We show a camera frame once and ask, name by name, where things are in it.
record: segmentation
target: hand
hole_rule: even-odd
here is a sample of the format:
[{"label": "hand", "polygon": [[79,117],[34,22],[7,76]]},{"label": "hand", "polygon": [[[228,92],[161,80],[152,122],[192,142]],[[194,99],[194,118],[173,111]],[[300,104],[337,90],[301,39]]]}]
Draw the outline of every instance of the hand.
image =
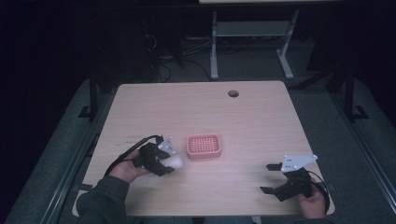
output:
[{"label": "hand", "polygon": [[[131,160],[139,156],[139,150],[135,150],[129,154],[125,160]],[[128,184],[132,183],[136,178],[141,175],[148,174],[149,171],[143,167],[134,167],[132,161],[122,161],[116,165],[108,175],[115,176]]]},{"label": "hand", "polygon": [[311,187],[311,197],[305,198],[303,194],[297,196],[303,216],[305,218],[324,218],[326,217],[324,196],[317,187],[314,185]]}]

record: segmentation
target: white metal frame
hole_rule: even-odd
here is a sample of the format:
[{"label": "white metal frame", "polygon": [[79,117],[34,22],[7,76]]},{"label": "white metal frame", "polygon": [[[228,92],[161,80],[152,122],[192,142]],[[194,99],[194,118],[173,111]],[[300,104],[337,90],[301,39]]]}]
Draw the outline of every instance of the white metal frame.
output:
[{"label": "white metal frame", "polygon": [[217,36],[285,36],[285,42],[281,49],[276,50],[277,57],[287,79],[294,79],[286,52],[289,47],[291,36],[299,10],[293,11],[290,21],[217,21],[217,12],[213,12],[212,23],[212,51],[210,52],[210,74],[212,79],[219,78],[218,59],[216,55]]}]

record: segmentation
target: soap dish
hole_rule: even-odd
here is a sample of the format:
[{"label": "soap dish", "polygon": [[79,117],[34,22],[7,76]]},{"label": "soap dish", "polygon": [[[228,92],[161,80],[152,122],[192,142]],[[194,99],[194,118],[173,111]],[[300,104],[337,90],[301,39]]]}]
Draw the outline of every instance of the soap dish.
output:
[{"label": "soap dish", "polygon": [[215,133],[190,135],[187,138],[187,156],[192,160],[216,158],[220,154],[220,139]]}]

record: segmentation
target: hole in table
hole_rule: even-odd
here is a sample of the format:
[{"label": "hole in table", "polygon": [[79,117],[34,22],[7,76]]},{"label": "hole in table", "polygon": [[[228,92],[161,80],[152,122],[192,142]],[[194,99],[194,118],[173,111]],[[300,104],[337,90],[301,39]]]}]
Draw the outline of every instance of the hole in table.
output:
[{"label": "hole in table", "polygon": [[233,97],[233,98],[238,97],[239,91],[234,91],[234,90],[228,91],[228,95]]}]

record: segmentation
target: person's right hand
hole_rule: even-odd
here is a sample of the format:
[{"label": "person's right hand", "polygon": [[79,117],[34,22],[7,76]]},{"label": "person's right hand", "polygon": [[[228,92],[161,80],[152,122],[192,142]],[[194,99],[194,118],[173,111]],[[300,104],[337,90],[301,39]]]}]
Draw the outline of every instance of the person's right hand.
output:
[{"label": "person's right hand", "polygon": [[311,187],[311,197],[305,198],[303,194],[297,196],[301,212],[305,218],[324,218],[326,217],[324,196],[317,187],[314,185],[311,185]]}]

